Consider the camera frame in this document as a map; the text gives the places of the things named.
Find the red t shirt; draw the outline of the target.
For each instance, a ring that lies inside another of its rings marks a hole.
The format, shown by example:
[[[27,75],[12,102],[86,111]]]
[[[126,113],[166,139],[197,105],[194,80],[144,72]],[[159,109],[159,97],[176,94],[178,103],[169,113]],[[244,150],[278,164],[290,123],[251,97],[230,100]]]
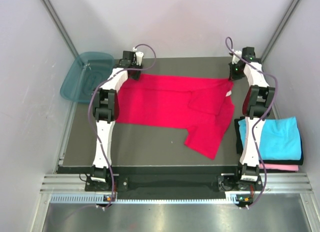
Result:
[[[142,74],[120,88],[116,121],[185,129],[185,146],[215,159],[235,111],[233,86],[227,78]]]

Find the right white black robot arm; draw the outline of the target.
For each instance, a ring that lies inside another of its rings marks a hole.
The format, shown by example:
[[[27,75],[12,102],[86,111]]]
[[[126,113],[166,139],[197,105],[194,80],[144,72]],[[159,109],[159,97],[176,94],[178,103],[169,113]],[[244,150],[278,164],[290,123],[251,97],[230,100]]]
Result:
[[[250,185],[261,185],[260,165],[263,159],[260,143],[266,118],[274,103],[276,88],[266,81],[260,59],[256,57],[253,47],[245,47],[236,51],[228,48],[232,61],[229,63],[230,80],[246,78],[249,89],[242,105],[245,120],[245,140],[243,152],[239,160],[238,173],[233,183],[240,190]]]

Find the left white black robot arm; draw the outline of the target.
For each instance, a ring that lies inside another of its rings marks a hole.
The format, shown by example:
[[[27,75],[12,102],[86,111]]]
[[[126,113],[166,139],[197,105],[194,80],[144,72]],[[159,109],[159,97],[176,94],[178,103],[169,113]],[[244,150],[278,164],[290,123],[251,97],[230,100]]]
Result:
[[[102,190],[114,191],[115,180],[111,167],[112,133],[120,113],[118,93],[128,78],[140,78],[144,54],[136,48],[124,51],[110,77],[96,88],[92,96],[92,115],[96,124],[96,149],[90,179]]]

